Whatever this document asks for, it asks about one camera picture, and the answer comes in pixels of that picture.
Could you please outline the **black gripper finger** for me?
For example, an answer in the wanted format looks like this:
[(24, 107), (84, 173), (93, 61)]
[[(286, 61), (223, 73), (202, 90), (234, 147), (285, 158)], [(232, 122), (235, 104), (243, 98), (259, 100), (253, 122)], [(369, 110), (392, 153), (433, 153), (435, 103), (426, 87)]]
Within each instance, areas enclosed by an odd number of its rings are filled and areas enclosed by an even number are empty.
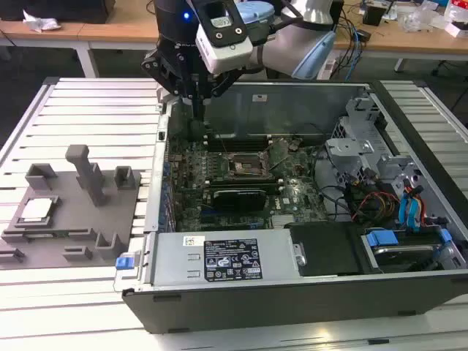
[(151, 50), (145, 55), (141, 66), (168, 92), (190, 105), (193, 119), (200, 120), (200, 98), (188, 54), (181, 50)]
[(205, 106), (210, 103), (210, 99), (220, 97), (234, 82), (239, 79), (244, 71), (234, 69), (228, 72), (213, 74), (203, 73), (199, 76), (199, 120), (205, 117)]

